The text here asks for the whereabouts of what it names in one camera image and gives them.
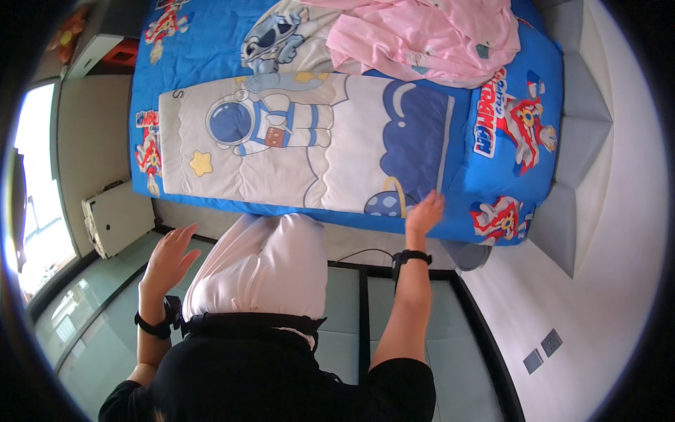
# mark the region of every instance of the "blue duvet cover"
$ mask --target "blue duvet cover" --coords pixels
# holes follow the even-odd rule
[[[130,106],[135,191],[224,211],[263,215],[299,212],[328,223],[402,233],[402,218],[377,215],[380,213],[282,207],[164,192],[159,95],[203,82],[251,75],[251,69],[241,65],[241,44],[275,3],[158,0],[152,4],[141,36]],[[538,30],[543,25],[541,16],[529,0],[514,1],[513,10],[519,18],[527,19],[519,26],[523,48],[513,63],[486,84],[487,88],[466,90],[426,80],[414,82],[455,100],[441,183],[447,206],[443,221],[430,237],[518,244],[527,234],[535,204],[545,198],[550,186],[562,106],[560,54]],[[374,70],[366,75],[387,78]],[[490,134],[486,134],[486,128],[491,129]]]

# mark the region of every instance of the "black t-shirt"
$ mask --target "black t-shirt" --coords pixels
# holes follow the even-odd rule
[[[373,368],[359,386],[319,369],[297,334],[270,338],[188,336],[164,356],[147,386],[124,381],[99,421],[430,421],[431,370],[413,359]]]

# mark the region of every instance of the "black wristband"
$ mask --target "black wristband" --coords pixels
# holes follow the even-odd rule
[[[391,269],[391,279],[393,281],[398,282],[398,274],[401,271],[401,265],[408,262],[409,259],[421,259],[426,262],[427,265],[431,265],[431,262],[433,262],[431,255],[427,255],[419,250],[402,250],[401,252],[394,254]]]
[[[178,299],[178,306],[176,308],[176,302],[173,298],[174,296],[166,296],[164,299],[165,317],[161,323],[150,325],[140,317],[139,312],[136,312],[134,323],[151,336],[158,337],[161,340],[169,338],[171,336],[171,325],[173,324],[174,329],[177,329],[180,325],[180,299],[175,298]]]

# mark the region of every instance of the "red and silver superhero print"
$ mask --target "red and silver superhero print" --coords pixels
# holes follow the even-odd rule
[[[515,176],[522,176],[539,162],[541,151],[552,153],[558,147],[558,134],[553,126],[543,126],[544,107],[539,95],[545,92],[544,83],[531,70],[527,72],[529,98],[518,100],[506,96],[504,116],[497,119],[497,136],[509,138],[516,145]]]
[[[155,110],[136,113],[136,127],[143,128],[143,143],[136,145],[138,169],[148,176],[148,190],[159,196],[155,178],[162,177],[162,157],[159,153],[159,112]]]
[[[178,11],[183,4],[190,0],[159,0],[156,9],[164,9],[164,13],[154,22],[148,24],[145,30],[144,39],[146,44],[152,44],[153,50],[150,52],[150,62],[154,65],[162,57],[164,52],[163,39],[166,36],[173,36],[176,32],[181,33],[188,30],[193,13],[178,17]]]
[[[469,212],[476,235],[485,236],[481,244],[494,246],[501,238],[524,238],[533,214],[527,214],[521,220],[521,210],[522,203],[510,196],[500,196],[494,204],[473,203]]]

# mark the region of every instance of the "cable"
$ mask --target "cable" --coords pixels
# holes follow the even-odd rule
[[[351,255],[347,255],[346,257],[342,257],[342,258],[338,259],[337,261],[335,261],[334,263],[329,264],[328,266],[329,266],[329,267],[332,267],[333,265],[335,265],[335,264],[337,264],[337,263],[339,263],[339,262],[342,262],[342,261],[344,261],[344,260],[347,259],[347,258],[353,257],[354,255],[358,255],[358,254],[360,254],[360,253],[368,252],[369,250],[379,250],[380,252],[383,252],[383,253],[389,255],[389,257],[391,258],[391,261],[394,262],[394,256],[393,256],[392,254],[390,254],[389,252],[387,252],[386,250],[384,250],[384,249],[378,249],[378,248],[368,248],[368,249],[360,250],[360,251],[358,251],[358,252],[354,252],[354,253],[352,253]]]

